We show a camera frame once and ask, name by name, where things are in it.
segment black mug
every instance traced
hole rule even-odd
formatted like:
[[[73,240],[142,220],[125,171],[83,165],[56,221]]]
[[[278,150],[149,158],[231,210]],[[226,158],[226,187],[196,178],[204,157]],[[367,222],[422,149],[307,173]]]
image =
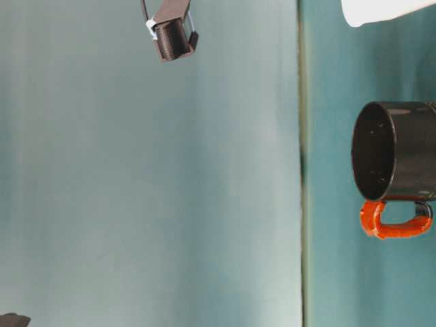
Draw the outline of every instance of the black mug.
[[[367,200],[360,211],[365,232],[379,238],[423,234],[433,221],[427,202],[436,200],[436,104],[371,102],[354,127],[352,165],[356,185]],[[384,225],[387,201],[415,202],[407,223]]]

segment orange handle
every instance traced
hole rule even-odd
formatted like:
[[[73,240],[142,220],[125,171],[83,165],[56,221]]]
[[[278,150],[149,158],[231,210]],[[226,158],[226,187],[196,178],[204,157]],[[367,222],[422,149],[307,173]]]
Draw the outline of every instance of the orange handle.
[[[370,202],[366,201],[360,210],[360,222],[363,230],[368,236],[375,236],[380,239],[385,238],[409,238],[425,233],[431,227],[433,217],[431,209],[426,215],[417,215],[407,223],[398,225],[382,224],[382,213],[386,206],[385,202]]]

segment light teal surface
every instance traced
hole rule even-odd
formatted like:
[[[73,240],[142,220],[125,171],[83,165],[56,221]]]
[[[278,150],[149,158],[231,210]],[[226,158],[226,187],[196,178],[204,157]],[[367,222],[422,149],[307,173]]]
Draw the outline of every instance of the light teal surface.
[[[436,231],[366,237],[350,146],[367,102],[436,98],[436,7],[359,29],[347,26],[339,0],[301,9],[307,326],[434,326]],[[413,214],[412,204],[392,204],[385,218]]]
[[[158,2],[151,2],[150,11]],[[51,326],[300,326],[296,4],[0,4],[0,312]]]

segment mug rim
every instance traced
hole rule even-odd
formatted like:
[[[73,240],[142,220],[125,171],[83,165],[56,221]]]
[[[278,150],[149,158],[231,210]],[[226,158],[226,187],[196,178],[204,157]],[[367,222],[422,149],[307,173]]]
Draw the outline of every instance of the mug rim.
[[[394,121],[392,119],[392,116],[389,113],[389,110],[387,110],[383,105],[383,102],[369,102],[367,103],[363,109],[359,112],[358,118],[356,119],[356,122],[354,124],[354,128],[353,128],[353,136],[352,136],[352,147],[351,147],[351,159],[352,159],[352,171],[353,171],[353,178],[354,178],[354,182],[359,190],[359,193],[362,195],[363,198],[365,198],[368,201],[372,201],[372,202],[377,202],[377,201],[382,201],[384,199],[386,199],[386,195],[389,193],[390,188],[392,186],[392,183],[394,181],[394,177],[396,174],[396,165],[397,165],[397,158],[396,158],[396,145],[397,145],[397,137],[396,137],[396,129],[395,129],[395,124]],[[359,122],[359,118],[361,117],[361,115],[364,113],[365,110],[369,109],[369,108],[379,108],[382,109],[384,114],[388,117],[389,120],[389,124],[390,124],[390,128],[392,131],[392,137],[393,137],[393,164],[392,164],[392,172],[390,174],[390,178],[389,178],[389,183],[386,185],[386,187],[384,188],[383,192],[381,193],[380,196],[376,197],[376,198],[370,198],[368,197],[366,194],[363,193],[363,191],[361,190],[361,187],[358,183],[358,177],[356,176],[356,167],[355,167],[355,163],[354,163],[354,138],[356,137],[356,129],[358,126],[358,122]]]

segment mug handle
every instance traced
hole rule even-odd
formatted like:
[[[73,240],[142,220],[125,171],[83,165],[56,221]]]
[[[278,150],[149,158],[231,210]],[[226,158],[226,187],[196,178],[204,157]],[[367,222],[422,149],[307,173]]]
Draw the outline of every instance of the mug handle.
[[[415,202],[416,216],[406,223],[382,224],[385,202],[366,201],[360,210],[360,222],[368,236],[385,238],[409,238],[425,233],[433,222],[433,211],[426,202]]]

